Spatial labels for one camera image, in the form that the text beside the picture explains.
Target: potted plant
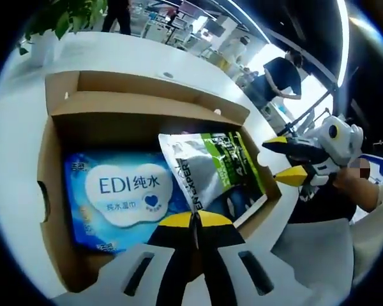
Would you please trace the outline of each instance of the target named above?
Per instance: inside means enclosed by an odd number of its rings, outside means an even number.
[[[45,4],[26,25],[25,39],[31,44],[31,62],[43,66],[54,62],[61,53],[61,38],[91,27],[106,9],[106,0],[45,0]],[[21,55],[28,53],[23,44]]]

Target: white pot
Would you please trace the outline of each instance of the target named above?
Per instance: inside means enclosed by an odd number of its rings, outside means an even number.
[[[43,35],[31,37],[30,63],[34,67],[49,65],[59,59],[63,49],[63,39],[58,40],[54,31],[45,31]]]

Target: blue heart logo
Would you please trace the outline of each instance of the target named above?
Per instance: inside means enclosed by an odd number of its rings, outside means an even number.
[[[155,207],[156,204],[158,203],[158,197],[153,195],[153,196],[145,196],[145,202],[146,204]]]

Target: cardboard box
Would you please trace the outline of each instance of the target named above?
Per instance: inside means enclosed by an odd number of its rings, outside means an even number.
[[[183,85],[137,75],[67,71],[45,79],[49,114],[38,161],[38,183],[46,205],[41,230],[45,246],[66,289],[93,284],[113,257],[73,242],[64,190],[63,156],[96,148],[156,149],[159,133],[240,131],[266,188],[268,200],[240,227],[248,237],[278,202],[280,192],[268,168],[257,164],[259,149],[242,127],[249,111],[235,103]],[[222,115],[214,113],[221,110]]]

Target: white table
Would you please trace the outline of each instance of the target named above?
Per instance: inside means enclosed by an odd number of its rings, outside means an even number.
[[[213,93],[247,107],[244,125],[255,143],[275,136],[266,120],[237,85],[220,69],[175,48],[114,33],[69,34],[61,59],[42,69],[28,68],[28,55],[13,54],[0,79],[0,229],[21,269],[49,298],[65,292],[41,237],[44,202],[36,182],[37,160],[47,112],[43,77],[66,70],[102,70],[165,78]],[[289,167],[285,156],[262,150],[260,161],[273,173]],[[271,249],[298,197],[296,188],[280,185],[292,199],[277,205],[263,222],[259,244]]]

